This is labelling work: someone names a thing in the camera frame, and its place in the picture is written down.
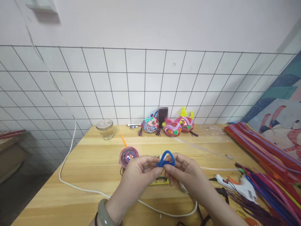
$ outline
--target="fish lantern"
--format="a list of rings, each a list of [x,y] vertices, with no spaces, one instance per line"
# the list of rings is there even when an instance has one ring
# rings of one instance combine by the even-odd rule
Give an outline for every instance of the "fish lantern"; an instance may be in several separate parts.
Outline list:
[[[166,119],[165,123],[163,124],[164,132],[171,137],[180,135],[182,131],[182,127],[180,124],[181,119],[182,117],[177,118],[175,121]]]
[[[180,118],[181,118],[180,124],[181,124],[181,127],[182,127],[182,131],[183,132],[190,132],[192,136],[198,137],[198,135],[196,133],[192,132],[192,130],[194,129],[193,112],[191,111],[190,112],[190,117],[187,117],[185,107],[182,107]]]
[[[157,117],[155,116],[153,113],[145,118],[142,122],[142,126],[140,131],[138,132],[138,135],[140,137],[142,137],[142,129],[144,130],[144,132],[146,133],[153,133],[157,130],[158,128],[158,120]]]

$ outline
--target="white wall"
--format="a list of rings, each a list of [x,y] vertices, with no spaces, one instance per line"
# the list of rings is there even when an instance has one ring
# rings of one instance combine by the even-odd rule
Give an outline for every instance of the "white wall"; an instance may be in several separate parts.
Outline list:
[[[301,9],[299,0],[64,0],[59,22],[39,22],[18,2],[35,45],[207,51],[276,52]],[[0,0],[0,21],[1,45],[30,44],[13,1]]]

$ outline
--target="bangle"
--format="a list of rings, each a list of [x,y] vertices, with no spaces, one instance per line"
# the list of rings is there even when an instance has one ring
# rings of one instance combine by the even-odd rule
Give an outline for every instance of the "bangle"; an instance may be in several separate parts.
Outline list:
[[[106,210],[106,207],[105,207],[106,202],[107,202],[107,199],[102,199],[98,204],[98,217],[100,219],[100,222],[103,226],[116,226],[116,224],[110,218],[110,216]]]

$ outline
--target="light switch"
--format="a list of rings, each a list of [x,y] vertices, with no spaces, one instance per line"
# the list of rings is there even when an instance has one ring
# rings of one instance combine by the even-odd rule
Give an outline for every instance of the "light switch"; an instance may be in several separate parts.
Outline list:
[[[53,0],[27,0],[25,5],[36,13],[57,14]]]

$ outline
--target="white glue gun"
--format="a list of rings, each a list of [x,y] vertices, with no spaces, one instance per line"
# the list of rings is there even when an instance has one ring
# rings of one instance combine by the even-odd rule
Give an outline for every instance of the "white glue gun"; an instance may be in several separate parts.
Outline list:
[[[224,186],[225,188],[228,188],[232,191],[238,192],[246,199],[253,201],[258,205],[258,203],[255,201],[257,199],[257,195],[255,193],[255,189],[252,186],[252,184],[246,179],[245,176],[242,176],[240,178],[240,183],[237,183],[236,181],[230,179],[230,181],[225,180],[222,178],[219,174],[215,175],[215,178],[217,179],[217,182]]]

